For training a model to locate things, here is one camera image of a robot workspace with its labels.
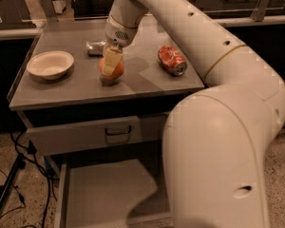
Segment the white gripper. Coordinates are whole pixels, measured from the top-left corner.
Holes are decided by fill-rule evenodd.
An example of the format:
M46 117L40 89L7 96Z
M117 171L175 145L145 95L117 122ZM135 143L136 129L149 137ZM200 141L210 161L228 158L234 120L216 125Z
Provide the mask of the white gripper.
M109 16L104 27L105 39L112 45L125 48L134 40L138 26L139 23L135 20ZM107 48L104 53L103 75L112 76L122 58L123 51L121 49L117 47Z

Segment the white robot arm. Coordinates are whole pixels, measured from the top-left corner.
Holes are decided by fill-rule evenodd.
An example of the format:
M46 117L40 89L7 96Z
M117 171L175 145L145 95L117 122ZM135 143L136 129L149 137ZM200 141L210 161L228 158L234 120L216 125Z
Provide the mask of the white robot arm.
M146 12L206 85L174 107L163 130L174 228L270 228L264 154L285 123L285 83L251 48L186 0L114 0L107 42L130 45Z

